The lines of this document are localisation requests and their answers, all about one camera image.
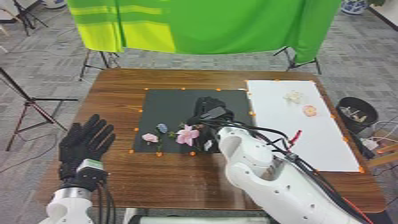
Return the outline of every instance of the light stand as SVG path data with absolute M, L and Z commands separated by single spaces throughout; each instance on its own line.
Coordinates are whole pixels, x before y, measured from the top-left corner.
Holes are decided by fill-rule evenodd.
M 57 112 L 59 112 L 59 108 L 60 108 L 60 105 L 64 103 L 64 101 L 78 101 L 78 99 L 57 99 L 57 98 L 34 98 L 28 96 L 27 92 L 23 91 L 20 85 L 16 84 L 7 72 L 4 71 L 4 69 L 0 68 L 0 75 L 4 76 L 4 83 L 5 85 L 9 86 L 9 88 L 14 90 L 14 92 L 18 93 L 18 95 L 23 97 L 25 99 L 25 103 L 23 103 L 23 111 L 21 111 L 21 116 L 20 116 L 20 120 L 18 120 L 18 123 L 16 123 L 16 129 L 14 129 L 14 133 L 13 133 L 13 136 L 11 136 L 11 139 L 9 139 L 9 145 L 7 145 L 7 148 L 5 148 L 5 151 L 11 150 L 11 145 L 13 145 L 13 142 L 14 142 L 14 138 L 16 138 L 16 135 L 25 132 L 27 130 L 37 128 L 41 125 L 44 124 L 55 124 L 60 129 L 64 131 L 68 131 L 66 127 L 62 126 L 62 124 L 59 123 L 59 121 L 55 120 L 55 115 L 57 115 Z M 36 101 L 59 101 L 59 105 L 57 105 L 57 108 L 53 110 L 53 113 L 48 114 L 48 112 L 44 111 L 44 109 L 41 108 L 41 106 L 37 105 Z M 43 116 L 44 120 L 41 123 L 34 124 L 32 126 L 28 126 L 27 128 L 21 128 L 21 122 L 23 122 L 23 118 L 25 118 L 25 115 L 27 115 L 27 109 L 28 107 L 32 107 L 39 113 L 39 115 Z
M 316 70 L 318 70 L 318 74 L 322 75 L 318 59 L 315 58 L 315 60 L 309 61 L 307 63 L 304 63 L 304 64 L 297 64 L 297 63 L 295 63 L 295 58 L 293 58 L 293 60 L 291 60 L 291 58 L 290 58 L 288 48 L 290 48 L 290 47 L 284 47 L 284 48 L 277 51 L 277 53 L 274 54 L 274 56 L 277 56 L 283 52 L 284 52 L 284 54 L 286 54 L 288 61 L 290 61 L 290 66 L 288 66 L 286 72 L 290 71 L 290 69 L 300 68 L 304 65 L 315 63 Z
M 18 14 L 20 14 L 20 20 L 21 20 L 21 24 L 23 24 L 23 29 L 25 29 L 25 33 L 27 33 L 27 36 L 30 36 L 28 34 L 28 29 L 36 29 L 36 26 L 32 24 L 32 21 L 28 19 L 28 15 L 32 16 L 34 18 L 34 21 L 37 21 L 44 27 L 48 27 L 46 23 L 39 20 L 39 18 L 34 16 L 34 14 L 28 12 L 28 10 L 23 8 L 20 2 L 16 0 L 14 1 L 14 6 L 16 6 L 16 10 L 18 10 Z

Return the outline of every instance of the black mat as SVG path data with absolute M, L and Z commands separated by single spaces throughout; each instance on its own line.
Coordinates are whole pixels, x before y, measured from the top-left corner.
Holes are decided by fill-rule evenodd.
M 199 97 L 213 97 L 226 102 L 227 109 L 235 112 L 235 120 L 252 124 L 249 115 L 247 93 L 240 90 L 149 90 L 144 101 L 144 112 L 139 124 L 139 134 L 135 135 L 135 152 L 156 152 L 156 145 L 146 143 L 142 135 L 155 134 L 160 123 L 169 127 L 169 131 L 178 132 L 180 124 L 194 116 L 196 100 Z M 162 135 L 162 151 L 165 153 L 188 153 L 194 148 L 176 143 L 176 140 Z

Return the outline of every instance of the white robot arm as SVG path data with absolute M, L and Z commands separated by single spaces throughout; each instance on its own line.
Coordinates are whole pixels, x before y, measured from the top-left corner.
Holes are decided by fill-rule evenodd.
M 226 176 L 274 219 L 286 224 L 361 223 L 334 204 L 309 176 L 272 152 L 247 130 L 224 127 L 219 148 L 226 156 Z

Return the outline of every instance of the stand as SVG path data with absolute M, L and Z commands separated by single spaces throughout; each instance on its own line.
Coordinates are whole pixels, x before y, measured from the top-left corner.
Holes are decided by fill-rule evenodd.
M 110 63 L 108 63 L 107 58 L 105 58 L 105 53 L 103 53 L 103 51 L 98 51 L 98 53 L 101 55 L 105 69 L 108 69 L 110 68 Z M 112 58 L 112 55 L 119 58 L 119 55 L 116 53 L 108 53 L 108 56 L 110 56 L 108 60 Z M 87 68 L 96 68 L 100 70 L 105 70 L 103 68 L 100 68 L 100 67 L 96 67 L 96 66 L 87 64 L 89 59 L 91 59 L 91 50 L 87 49 L 85 58 L 84 58 L 84 67 L 82 67 L 82 71 L 80 71 L 80 75 L 78 75 L 78 81 L 82 81 L 82 79 L 84 79 L 84 73 L 85 73 L 85 69 Z
M 16 135 L 25 132 L 27 130 L 37 128 L 41 125 L 44 124 L 55 124 L 60 129 L 64 131 L 68 131 L 66 127 L 62 126 L 62 124 L 59 123 L 59 121 L 55 120 L 55 115 L 57 115 L 57 112 L 59 112 L 59 108 L 60 108 L 60 105 L 64 103 L 64 101 L 78 101 L 78 99 L 57 99 L 57 98 L 34 98 L 28 96 L 27 92 L 23 91 L 20 85 L 16 84 L 7 72 L 4 71 L 4 69 L 0 68 L 0 74 L 5 78 L 4 83 L 5 85 L 11 87 L 11 89 L 14 90 L 14 92 L 18 93 L 18 95 L 23 97 L 25 99 L 25 104 L 23 104 L 23 111 L 21 111 L 21 116 L 20 116 L 20 120 L 18 120 L 18 124 L 16 124 L 16 129 L 14 129 L 14 133 L 13 133 L 13 136 L 11 136 L 11 139 L 9 139 L 9 145 L 7 145 L 7 148 L 5 148 L 5 151 L 11 150 L 11 145 L 13 145 L 13 142 L 14 142 L 14 138 L 16 138 Z M 37 101 L 59 101 L 59 104 L 57 104 L 57 108 L 53 110 L 53 113 L 52 115 L 48 114 L 48 112 L 44 111 L 44 109 L 41 108 L 41 106 L 37 105 Z M 28 107 L 32 107 L 37 111 L 37 113 L 41 114 L 43 118 L 46 121 L 43 121 L 41 123 L 34 124 L 32 126 L 28 126 L 27 128 L 21 128 L 21 122 L 23 122 L 23 118 L 25 118 L 25 115 L 27 115 L 27 109 Z
M 290 66 L 288 66 L 286 72 L 290 71 L 290 69 L 300 68 L 304 65 L 315 63 L 316 70 L 318 70 L 318 74 L 322 75 L 318 59 L 315 58 L 315 60 L 309 61 L 307 63 L 304 63 L 304 64 L 297 64 L 297 63 L 295 63 L 295 58 L 293 58 L 293 60 L 291 60 L 291 58 L 290 58 L 288 48 L 290 48 L 290 47 L 284 47 L 284 48 L 277 51 L 277 53 L 274 54 L 274 56 L 277 56 L 283 52 L 284 52 L 284 54 L 286 54 L 288 61 L 290 61 Z
M 18 10 L 18 14 L 20 14 L 20 20 L 21 20 L 21 24 L 23 24 L 23 29 L 25 29 L 25 33 L 27 33 L 27 36 L 30 36 L 28 34 L 28 29 L 36 29 L 36 26 L 32 24 L 32 21 L 28 19 L 28 15 L 32 16 L 34 18 L 34 21 L 37 21 L 44 27 L 48 27 L 46 23 L 39 20 L 39 18 L 34 16 L 34 14 L 27 11 L 27 9 L 23 8 L 20 2 L 16 0 L 14 1 L 14 6 L 16 6 L 16 10 Z

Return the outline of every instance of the green backdrop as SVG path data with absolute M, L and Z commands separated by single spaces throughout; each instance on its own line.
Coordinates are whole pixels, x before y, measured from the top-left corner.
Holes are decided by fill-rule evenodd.
M 316 57 L 341 0 L 68 0 L 85 47 L 229 54 L 297 51 Z

